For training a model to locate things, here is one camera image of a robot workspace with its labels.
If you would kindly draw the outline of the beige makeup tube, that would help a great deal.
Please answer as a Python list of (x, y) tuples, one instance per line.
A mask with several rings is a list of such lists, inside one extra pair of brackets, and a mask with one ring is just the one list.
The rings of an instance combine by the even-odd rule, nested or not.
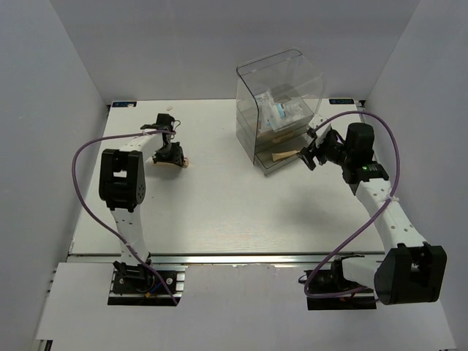
[(177, 167), (180, 169), (188, 168), (189, 166), (189, 159), (184, 157), (181, 162), (164, 162), (164, 161), (156, 161), (153, 160), (153, 165), (157, 167)]

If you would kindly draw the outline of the beige rose-gold lipstick pen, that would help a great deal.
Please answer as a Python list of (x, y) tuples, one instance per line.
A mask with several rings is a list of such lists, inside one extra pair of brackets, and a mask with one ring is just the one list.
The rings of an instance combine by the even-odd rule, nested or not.
[(284, 152), (279, 152), (279, 153), (272, 153), (271, 156), (272, 156), (273, 162), (278, 162), (280, 160), (295, 156), (298, 153), (299, 153), (299, 150), (292, 150), (292, 151), (284, 151)]

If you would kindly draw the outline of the white blue sachet packet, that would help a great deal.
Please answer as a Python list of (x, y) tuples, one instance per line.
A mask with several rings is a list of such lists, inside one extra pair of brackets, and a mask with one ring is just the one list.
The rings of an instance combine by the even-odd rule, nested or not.
[(255, 100), (260, 108), (260, 122), (262, 131), (277, 131), (282, 128), (279, 103), (275, 103), (271, 94), (267, 91), (255, 96)]

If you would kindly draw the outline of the clear acrylic organizer box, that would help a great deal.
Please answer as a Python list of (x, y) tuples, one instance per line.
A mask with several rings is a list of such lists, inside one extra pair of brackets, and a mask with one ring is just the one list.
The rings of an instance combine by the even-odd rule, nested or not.
[(325, 80), (297, 48), (256, 58), (235, 69), (236, 137), (252, 164), (268, 176), (309, 144)]

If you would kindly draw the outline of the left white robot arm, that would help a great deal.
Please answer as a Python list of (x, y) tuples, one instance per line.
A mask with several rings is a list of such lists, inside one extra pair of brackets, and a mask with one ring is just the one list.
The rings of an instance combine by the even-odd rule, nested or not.
[(140, 205), (146, 196), (144, 164), (151, 159), (186, 167), (187, 161), (179, 142), (173, 142), (177, 120), (160, 113), (153, 124), (141, 127), (141, 134), (117, 149), (102, 152), (99, 174), (99, 197), (110, 210), (121, 242), (121, 257), (114, 262), (115, 269), (129, 275), (129, 283), (140, 292), (154, 285), (154, 273), (142, 264), (151, 262), (143, 237)]

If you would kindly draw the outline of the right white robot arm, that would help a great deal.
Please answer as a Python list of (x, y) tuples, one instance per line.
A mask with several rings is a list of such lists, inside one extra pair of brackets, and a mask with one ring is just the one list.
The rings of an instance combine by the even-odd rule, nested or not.
[(327, 259), (331, 269), (319, 276), (309, 273), (304, 292), (310, 299), (334, 299), (373, 290), (385, 305), (432, 303), (439, 299), (447, 264), (441, 246), (431, 245), (414, 227), (399, 201), (395, 184), (385, 168), (374, 160), (374, 130), (364, 123), (352, 123), (345, 137), (328, 127), (300, 156), (310, 170), (332, 162), (342, 170), (344, 182), (369, 214), (364, 227), (374, 225), (384, 247), (381, 263), (360, 254)]

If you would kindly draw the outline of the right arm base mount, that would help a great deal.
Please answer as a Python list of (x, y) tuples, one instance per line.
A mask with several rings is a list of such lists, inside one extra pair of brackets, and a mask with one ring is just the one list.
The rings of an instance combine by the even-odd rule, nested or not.
[[(308, 286), (312, 294), (326, 295), (329, 293), (342, 293), (357, 289), (360, 285), (344, 278), (342, 273), (342, 261), (345, 258), (362, 257), (362, 255), (347, 255), (336, 257), (328, 268), (321, 269)], [(377, 300), (374, 291), (366, 288), (360, 292), (344, 294), (335, 298), (312, 299), (307, 297), (307, 309), (309, 311), (351, 311), (373, 310), (377, 308)]]

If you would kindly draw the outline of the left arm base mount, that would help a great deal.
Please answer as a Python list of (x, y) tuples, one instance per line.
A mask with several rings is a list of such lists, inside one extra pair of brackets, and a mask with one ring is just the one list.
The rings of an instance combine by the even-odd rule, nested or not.
[(182, 271), (163, 269), (156, 276), (142, 265), (113, 262), (108, 306), (176, 306), (184, 285)]

